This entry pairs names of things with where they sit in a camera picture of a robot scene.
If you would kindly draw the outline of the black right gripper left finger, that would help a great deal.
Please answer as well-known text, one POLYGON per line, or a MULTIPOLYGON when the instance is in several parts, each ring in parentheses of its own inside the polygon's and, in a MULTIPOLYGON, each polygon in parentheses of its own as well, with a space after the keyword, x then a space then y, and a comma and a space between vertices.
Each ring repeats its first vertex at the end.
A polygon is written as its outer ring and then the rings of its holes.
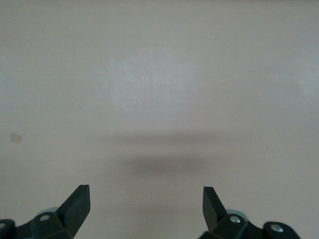
POLYGON ((59 207, 43 210, 21 226, 1 219, 0 239, 74 239, 89 212, 90 188, 80 185, 59 207))

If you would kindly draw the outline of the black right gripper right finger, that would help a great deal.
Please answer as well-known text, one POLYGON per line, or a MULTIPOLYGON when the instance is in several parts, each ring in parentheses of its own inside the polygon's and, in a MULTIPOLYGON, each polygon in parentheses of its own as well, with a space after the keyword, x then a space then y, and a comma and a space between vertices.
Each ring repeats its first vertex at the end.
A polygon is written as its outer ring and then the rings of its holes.
POLYGON ((259 228, 244 213, 225 209, 212 187, 203 188, 202 211, 208 231, 199 239, 301 239, 284 223, 266 222, 259 228))

